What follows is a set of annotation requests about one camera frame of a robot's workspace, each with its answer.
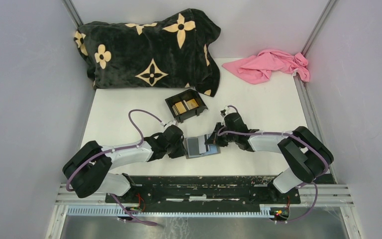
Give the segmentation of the grey leather card holder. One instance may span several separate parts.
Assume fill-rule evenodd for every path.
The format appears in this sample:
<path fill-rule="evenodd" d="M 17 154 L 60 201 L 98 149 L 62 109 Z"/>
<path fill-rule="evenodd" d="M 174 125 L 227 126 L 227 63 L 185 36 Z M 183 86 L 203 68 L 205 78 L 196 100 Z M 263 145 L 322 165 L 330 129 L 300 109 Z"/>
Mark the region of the grey leather card holder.
<path fill-rule="evenodd" d="M 205 144 L 210 134 L 185 138 L 184 146 L 187 159 L 211 156 L 220 153 L 220 147 L 214 144 Z"/>

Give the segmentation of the white silver credit card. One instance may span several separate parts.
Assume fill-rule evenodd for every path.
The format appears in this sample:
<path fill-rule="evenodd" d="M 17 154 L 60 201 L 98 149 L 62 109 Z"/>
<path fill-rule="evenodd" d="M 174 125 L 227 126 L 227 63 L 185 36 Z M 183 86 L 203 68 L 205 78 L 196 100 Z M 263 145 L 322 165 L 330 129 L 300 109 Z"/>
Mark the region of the white silver credit card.
<path fill-rule="evenodd" d="M 206 135 L 186 138 L 186 146 L 189 158 L 208 155 L 210 147 L 205 144 Z"/>

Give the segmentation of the stack of cards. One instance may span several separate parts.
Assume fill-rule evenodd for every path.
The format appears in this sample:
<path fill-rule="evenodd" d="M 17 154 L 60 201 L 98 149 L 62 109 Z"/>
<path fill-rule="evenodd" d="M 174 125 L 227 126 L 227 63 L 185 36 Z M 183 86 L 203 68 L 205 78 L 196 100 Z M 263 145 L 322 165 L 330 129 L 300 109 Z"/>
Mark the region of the stack of cards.
<path fill-rule="evenodd" d="M 188 101 L 182 100 L 180 102 L 175 103 L 172 106 L 172 109 L 175 115 L 178 116 L 198 107 L 199 107 L 199 104 L 197 103 L 197 101 L 195 99 L 191 99 Z"/>

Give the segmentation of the black plastic card box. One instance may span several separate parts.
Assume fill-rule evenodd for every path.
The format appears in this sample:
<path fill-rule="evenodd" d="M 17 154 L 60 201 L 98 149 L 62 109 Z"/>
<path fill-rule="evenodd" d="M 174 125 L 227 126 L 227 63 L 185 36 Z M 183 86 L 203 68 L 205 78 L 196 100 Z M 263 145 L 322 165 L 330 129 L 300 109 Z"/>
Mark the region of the black plastic card box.
<path fill-rule="evenodd" d="M 192 89 L 171 96 L 165 102 L 178 123 L 199 116 L 203 111 L 208 110 L 200 94 Z"/>

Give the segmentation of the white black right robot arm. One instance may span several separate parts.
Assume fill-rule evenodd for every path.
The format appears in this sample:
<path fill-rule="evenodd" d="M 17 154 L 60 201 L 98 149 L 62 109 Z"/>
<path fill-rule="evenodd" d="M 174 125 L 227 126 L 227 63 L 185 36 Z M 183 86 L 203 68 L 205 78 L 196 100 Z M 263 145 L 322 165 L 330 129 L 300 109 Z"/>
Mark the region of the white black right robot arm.
<path fill-rule="evenodd" d="M 331 151 L 305 126 L 290 132 L 250 129 L 239 113 L 223 115 L 205 144 L 226 147 L 236 144 L 248 152 L 267 151 L 281 154 L 288 168 L 276 176 L 267 190 L 273 203 L 280 203 L 287 193 L 299 186 L 312 183 L 325 174 L 334 161 Z"/>

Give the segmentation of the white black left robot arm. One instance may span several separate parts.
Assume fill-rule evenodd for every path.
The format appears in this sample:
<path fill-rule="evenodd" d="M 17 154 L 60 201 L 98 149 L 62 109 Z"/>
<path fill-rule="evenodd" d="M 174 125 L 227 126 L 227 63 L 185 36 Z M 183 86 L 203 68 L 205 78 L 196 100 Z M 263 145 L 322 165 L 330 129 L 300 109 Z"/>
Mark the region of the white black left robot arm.
<path fill-rule="evenodd" d="M 178 158 L 185 155 L 184 133 L 175 126 L 155 133 L 142 141 L 101 146 L 95 140 L 86 143 L 63 167 L 68 191 L 79 198 L 96 192 L 118 196 L 124 202 L 132 202 L 137 190 L 124 174 L 112 174 L 112 169 L 133 163 L 146 163 L 165 156 Z"/>

